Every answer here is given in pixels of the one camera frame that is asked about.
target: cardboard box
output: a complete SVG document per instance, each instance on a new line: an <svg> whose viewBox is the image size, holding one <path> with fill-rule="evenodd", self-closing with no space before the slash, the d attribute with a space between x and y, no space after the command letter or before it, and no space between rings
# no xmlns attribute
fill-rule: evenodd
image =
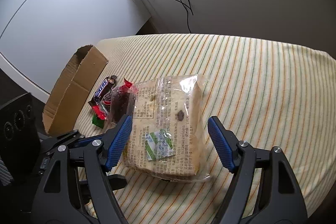
<svg viewBox="0 0 336 224"><path fill-rule="evenodd" d="M46 132L59 136L73 130L86 99L108 60L93 45L77 50L63 69L44 106Z"/></svg>

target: packaged bread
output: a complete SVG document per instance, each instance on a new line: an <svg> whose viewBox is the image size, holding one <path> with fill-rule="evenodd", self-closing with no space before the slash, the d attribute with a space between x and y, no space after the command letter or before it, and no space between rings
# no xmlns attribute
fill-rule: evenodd
<svg viewBox="0 0 336 224"><path fill-rule="evenodd" d="M135 84L128 113L133 113L123 159L133 167L167 180L209 177L204 151L201 75L168 76Z"/></svg>

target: blue gripper pad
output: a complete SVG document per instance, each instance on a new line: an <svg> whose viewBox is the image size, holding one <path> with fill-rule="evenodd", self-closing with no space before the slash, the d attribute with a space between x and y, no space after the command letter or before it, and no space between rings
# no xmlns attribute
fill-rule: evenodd
<svg viewBox="0 0 336 224"><path fill-rule="evenodd" d="M105 167L107 168L107 170L111 170L112 167L117 166L121 153L125 148L125 145L127 143L131 131L132 131L132 117L127 116L108 149L107 161L105 163Z"/></svg>
<svg viewBox="0 0 336 224"><path fill-rule="evenodd" d="M233 173L236 166L233 162L232 149L224 138L213 117L210 117L208 120L208 132L223 167L227 168L229 172Z"/></svg>

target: striped fabric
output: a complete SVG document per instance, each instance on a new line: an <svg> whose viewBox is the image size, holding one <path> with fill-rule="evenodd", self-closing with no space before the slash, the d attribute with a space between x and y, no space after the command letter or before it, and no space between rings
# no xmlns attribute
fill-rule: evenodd
<svg viewBox="0 0 336 224"><path fill-rule="evenodd" d="M112 173L128 185L117 198L129 223L210 223L231 181L207 133L217 115L239 140L254 147L280 146L299 181L308 215L336 179L335 67L327 53L281 42L208 34L160 34L107 39L98 49L110 60L91 91L107 75L134 83L167 75L204 74L202 107L207 162L212 179L174 183L135 172L120 161ZM75 128L86 136L105 132L91 124L85 104ZM256 171L244 216L257 196ZM92 204L88 205L94 215Z"/></svg>

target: metal bolt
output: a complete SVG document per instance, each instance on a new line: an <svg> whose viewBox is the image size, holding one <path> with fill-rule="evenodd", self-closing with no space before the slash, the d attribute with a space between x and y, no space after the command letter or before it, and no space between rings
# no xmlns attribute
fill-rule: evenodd
<svg viewBox="0 0 336 224"><path fill-rule="evenodd" d="M281 153L282 152L282 149L278 146L273 147L273 150L274 150L275 153Z"/></svg>
<svg viewBox="0 0 336 224"><path fill-rule="evenodd" d="M62 152L62 151L64 151L64 150L66 150L66 146L65 145L60 145L58 148L57 148L57 150L59 151L59 152Z"/></svg>
<svg viewBox="0 0 336 224"><path fill-rule="evenodd" d="M93 146L100 146L101 145L101 140L94 140L93 142L92 142L92 145Z"/></svg>
<svg viewBox="0 0 336 224"><path fill-rule="evenodd" d="M249 143L248 143L247 141L239 141L239 145L240 145L241 147L246 147L246 146L249 145Z"/></svg>

